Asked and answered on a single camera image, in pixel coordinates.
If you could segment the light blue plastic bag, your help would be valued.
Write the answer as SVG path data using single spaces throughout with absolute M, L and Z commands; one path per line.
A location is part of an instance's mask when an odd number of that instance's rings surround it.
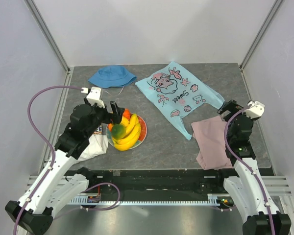
M 174 61 L 135 85 L 187 140 L 192 135 L 182 119 L 204 103 L 216 109 L 224 103 L 218 92 Z

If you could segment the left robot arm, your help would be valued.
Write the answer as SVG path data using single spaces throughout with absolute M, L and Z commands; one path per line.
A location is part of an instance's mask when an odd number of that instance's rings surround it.
M 33 235 L 43 235 L 51 226 L 55 206 L 50 205 L 50 196 L 68 169 L 78 162 L 89 145 L 89 138 L 101 124 L 119 124 L 124 108 L 110 103 L 106 106 L 85 103 L 77 105 L 70 115 L 64 133 L 51 148 L 51 158 L 31 188 L 17 201 L 10 200 L 5 211 L 15 223 Z

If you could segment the orange persimmon fruit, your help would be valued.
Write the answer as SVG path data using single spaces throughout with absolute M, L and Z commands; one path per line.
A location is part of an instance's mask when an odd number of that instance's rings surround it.
M 125 108 L 125 110 L 124 110 L 124 112 L 123 112 L 123 116 L 124 116 L 125 118 L 127 118 L 128 120 L 130 120 L 130 118 L 131 118 L 131 113 L 130 113 L 129 109 Z

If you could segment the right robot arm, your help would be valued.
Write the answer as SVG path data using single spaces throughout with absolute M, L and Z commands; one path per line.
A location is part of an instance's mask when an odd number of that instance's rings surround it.
M 249 141 L 254 122 L 264 113 L 265 106 L 250 101 L 246 107 L 230 100 L 224 102 L 218 114 L 228 111 L 223 119 L 225 153 L 236 176 L 220 176 L 214 182 L 219 192 L 228 192 L 243 220 L 244 235 L 287 235 L 291 220 L 281 213 L 261 178 L 255 153 Z

